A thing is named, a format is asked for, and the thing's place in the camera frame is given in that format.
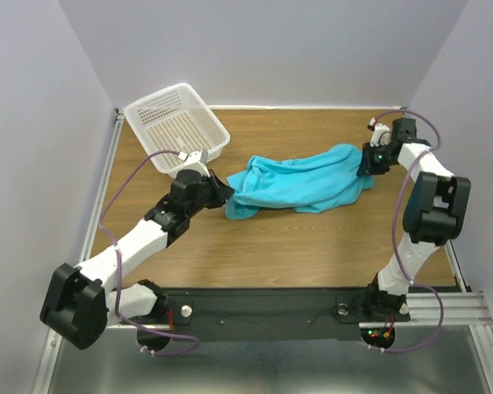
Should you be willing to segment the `turquoise t shirt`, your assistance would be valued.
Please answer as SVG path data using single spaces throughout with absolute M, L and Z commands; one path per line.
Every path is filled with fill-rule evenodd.
M 361 159 L 362 152 L 352 144 L 336 144 L 308 158 L 276 161 L 253 156 L 244 171 L 227 178 L 234 194 L 225 216 L 248 219 L 263 208 L 322 213 L 353 204 L 374 185 L 372 176 L 357 175 Z

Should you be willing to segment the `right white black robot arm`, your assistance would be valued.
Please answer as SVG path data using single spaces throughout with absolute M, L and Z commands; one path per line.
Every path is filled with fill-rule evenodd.
M 366 287 L 363 313 L 370 320 L 408 314 L 407 294 L 424 263 L 463 228 L 471 190 L 466 177 L 454 175 L 435 156 L 435 147 L 417 135 L 416 122 L 400 117 L 387 126 L 370 120 L 371 139 L 362 146 L 357 176 L 383 175 L 393 165 L 406 169 L 413 188 L 408 201 L 397 201 L 392 222 L 401 226 L 393 255 Z

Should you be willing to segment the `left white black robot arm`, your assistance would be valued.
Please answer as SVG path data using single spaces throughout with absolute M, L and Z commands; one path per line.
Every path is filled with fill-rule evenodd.
M 53 272 L 40 321 L 84 350 L 109 326 L 166 310 L 165 294 L 153 282 L 123 288 L 122 279 L 182 236 L 201 210 L 220 208 L 233 194 L 213 172 L 180 171 L 169 193 L 124 237 L 90 259 L 64 263 Z

